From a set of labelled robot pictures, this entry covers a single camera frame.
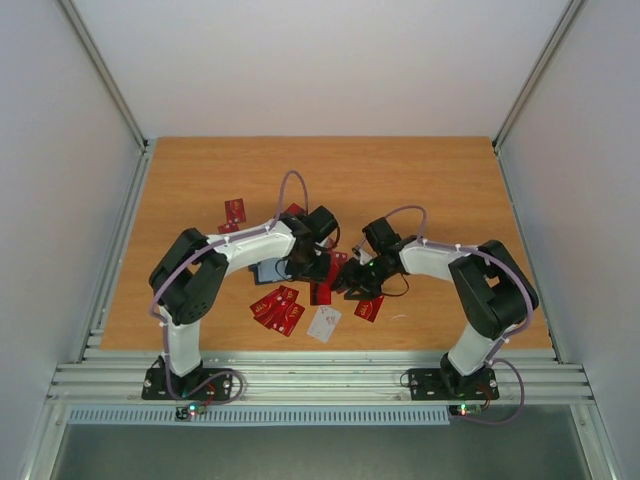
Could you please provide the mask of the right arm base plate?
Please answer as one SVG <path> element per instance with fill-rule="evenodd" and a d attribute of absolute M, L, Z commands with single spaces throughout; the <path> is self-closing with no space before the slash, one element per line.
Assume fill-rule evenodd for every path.
<path fill-rule="evenodd" d="M 500 398 L 493 369 L 484 367 L 470 376 L 458 376 L 439 368 L 413 368 L 406 371 L 408 388 L 414 401 L 498 400 Z"/>

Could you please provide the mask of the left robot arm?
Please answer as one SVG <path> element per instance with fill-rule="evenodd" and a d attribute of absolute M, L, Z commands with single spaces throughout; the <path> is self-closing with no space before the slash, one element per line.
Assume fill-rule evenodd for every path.
<path fill-rule="evenodd" d="M 339 232 L 334 214 L 284 212 L 248 229 L 204 235 L 183 231 L 149 277 L 149 314 L 162 328 L 163 391 L 192 398 L 208 383 L 200 354 L 200 321 L 213 307 L 226 277 L 269 259 L 283 259 L 293 280 L 322 282 L 330 272 L 328 238 Z"/>

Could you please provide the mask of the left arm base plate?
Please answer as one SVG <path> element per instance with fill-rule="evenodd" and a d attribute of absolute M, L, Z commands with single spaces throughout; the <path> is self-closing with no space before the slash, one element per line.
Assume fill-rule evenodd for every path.
<path fill-rule="evenodd" d="M 231 397 L 234 382 L 229 370 L 196 368 L 185 377 L 161 366 L 149 368 L 143 380 L 141 398 L 147 401 L 226 401 Z"/>

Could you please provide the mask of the blue leather card holder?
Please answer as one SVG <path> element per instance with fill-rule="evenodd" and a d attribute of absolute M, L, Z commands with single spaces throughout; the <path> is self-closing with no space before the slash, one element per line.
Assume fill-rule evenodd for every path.
<path fill-rule="evenodd" d="M 256 285 L 267 285 L 291 280 L 286 273 L 287 261 L 285 259 L 271 258 L 248 267 L 253 274 Z"/>

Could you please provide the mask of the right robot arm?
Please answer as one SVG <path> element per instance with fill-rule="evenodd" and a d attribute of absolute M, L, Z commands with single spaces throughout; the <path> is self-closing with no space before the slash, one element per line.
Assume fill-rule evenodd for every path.
<path fill-rule="evenodd" d="M 467 325 L 457 343 L 443 355 L 435 384 L 444 398 L 462 399 L 481 382 L 489 361 L 507 340 L 526 329 L 539 297 L 503 243 L 479 246 L 401 237 L 381 217 L 363 228 L 374 256 L 359 248 L 331 284 L 349 300 L 374 300 L 395 275 L 423 275 L 451 282 Z"/>

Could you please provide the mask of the white card bottom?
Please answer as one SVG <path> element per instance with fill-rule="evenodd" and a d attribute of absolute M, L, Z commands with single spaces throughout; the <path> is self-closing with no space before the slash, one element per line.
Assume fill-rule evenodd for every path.
<path fill-rule="evenodd" d="M 327 343 L 332 336 L 342 314 L 330 306 L 322 305 L 316 310 L 307 330 L 307 335 L 322 343 Z"/>

